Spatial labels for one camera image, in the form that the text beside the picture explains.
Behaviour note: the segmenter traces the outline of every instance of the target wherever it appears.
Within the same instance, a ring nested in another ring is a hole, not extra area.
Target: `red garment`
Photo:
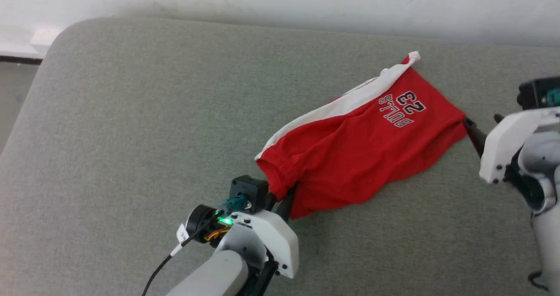
[[[412,64],[384,69],[280,129],[255,158],[278,200],[296,182],[291,218],[367,201],[434,164],[466,131],[465,114]]]

